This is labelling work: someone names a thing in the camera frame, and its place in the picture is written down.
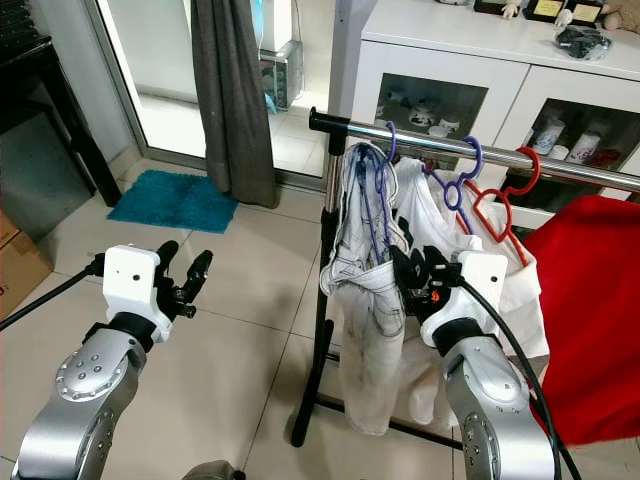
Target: white bracket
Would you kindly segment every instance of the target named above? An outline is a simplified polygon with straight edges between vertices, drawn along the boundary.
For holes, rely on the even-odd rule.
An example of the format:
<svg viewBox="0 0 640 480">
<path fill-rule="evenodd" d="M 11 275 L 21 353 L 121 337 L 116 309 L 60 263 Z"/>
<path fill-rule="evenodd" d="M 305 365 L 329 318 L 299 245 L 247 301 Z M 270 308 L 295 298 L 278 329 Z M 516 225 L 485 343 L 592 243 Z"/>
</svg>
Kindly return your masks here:
<svg viewBox="0 0 640 480">
<path fill-rule="evenodd" d="M 154 287 L 157 253 L 140 248 L 118 245 L 105 254 L 102 294 L 109 305 L 107 319 L 120 312 L 140 315 L 156 325 L 155 343 L 169 339 L 173 323 L 158 307 L 158 289 Z"/>
<path fill-rule="evenodd" d="M 458 254 L 462 263 L 461 275 L 480 294 L 487 299 L 493 308 L 498 310 L 504 277 L 507 273 L 507 257 L 487 252 L 465 250 Z M 433 332 L 447 322 L 458 318 L 473 318 L 484 333 L 498 333 L 498 326 L 489 313 L 469 292 L 462 287 L 451 289 L 451 297 L 447 304 L 431 315 L 420 327 L 422 340 L 430 347 L 435 347 Z"/>
</svg>

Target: blue rug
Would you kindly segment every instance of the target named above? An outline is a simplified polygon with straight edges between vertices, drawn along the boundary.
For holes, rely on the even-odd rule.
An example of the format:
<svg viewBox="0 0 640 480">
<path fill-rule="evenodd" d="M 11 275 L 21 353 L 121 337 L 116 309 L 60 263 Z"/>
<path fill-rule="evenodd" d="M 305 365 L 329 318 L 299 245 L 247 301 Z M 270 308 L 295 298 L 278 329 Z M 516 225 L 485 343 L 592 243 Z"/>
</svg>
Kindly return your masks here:
<svg viewBox="0 0 640 480">
<path fill-rule="evenodd" d="M 207 177 L 147 170 L 107 218 L 224 233 L 237 205 L 218 192 Z"/>
</svg>

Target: red cloth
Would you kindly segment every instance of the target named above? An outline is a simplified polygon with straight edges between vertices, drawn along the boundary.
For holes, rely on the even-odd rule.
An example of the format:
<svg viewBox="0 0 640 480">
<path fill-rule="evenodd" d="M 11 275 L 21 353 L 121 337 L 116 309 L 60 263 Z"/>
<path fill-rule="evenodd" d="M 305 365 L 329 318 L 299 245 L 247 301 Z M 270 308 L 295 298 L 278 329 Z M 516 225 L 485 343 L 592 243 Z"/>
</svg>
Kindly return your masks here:
<svg viewBox="0 0 640 480">
<path fill-rule="evenodd" d="M 543 390 L 561 438 L 640 435 L 640 205 L 580 198 L 524 244 L 538 260 Z"/>
</svg>

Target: glass cabinet door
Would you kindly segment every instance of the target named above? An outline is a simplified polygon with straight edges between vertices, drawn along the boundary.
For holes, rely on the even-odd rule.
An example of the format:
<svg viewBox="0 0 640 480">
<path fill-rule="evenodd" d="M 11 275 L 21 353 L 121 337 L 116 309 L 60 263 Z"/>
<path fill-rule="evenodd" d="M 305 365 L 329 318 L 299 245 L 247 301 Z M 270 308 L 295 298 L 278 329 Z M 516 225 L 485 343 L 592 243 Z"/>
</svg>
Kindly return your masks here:
<svg viewBox="0 0 640 480">
<path fill-rule="evenodd" d="M 640 99 L 635 89 L 636 82 L 532 67 L 495 146 L 527 145 L 541 157 L 637 175 Z M 502 168 L 501 173 L 496 179 L 501 190 L 522 187 L 530 178 L 528 171 Z M 537 228 L 576 198 L 593 194 L 629 196 L 543 174 L 527 195 L 510 201 L 519 207 L 515 223 Z"/>
<path fill-rule="evenodd" d="M 362 42 L 353 120 L 460 140 L 493 144 L 528 65 L 450 52 Z M 445 169 L 473 161 L 425 153 Z"/>
</svg>

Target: cardboard box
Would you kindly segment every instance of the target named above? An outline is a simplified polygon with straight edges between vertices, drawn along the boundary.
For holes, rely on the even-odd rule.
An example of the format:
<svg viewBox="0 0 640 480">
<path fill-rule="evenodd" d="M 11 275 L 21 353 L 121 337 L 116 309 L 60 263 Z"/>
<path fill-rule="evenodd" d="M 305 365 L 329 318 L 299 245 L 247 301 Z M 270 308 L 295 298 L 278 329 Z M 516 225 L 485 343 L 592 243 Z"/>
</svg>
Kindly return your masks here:
<svg viewBox="0 0 640 480">
<path fill-rule="evenodd" d="M 27 234 L 17 230 L 4 214 L 0 236 L 0 316 L 5 318 L 47 278 L 52 268 Z"/>
<path fill-rule="evenodd" d="M 0 248 L 18 233 L 18 228 L 3 212 L 0 212 Z"/>
</svg>

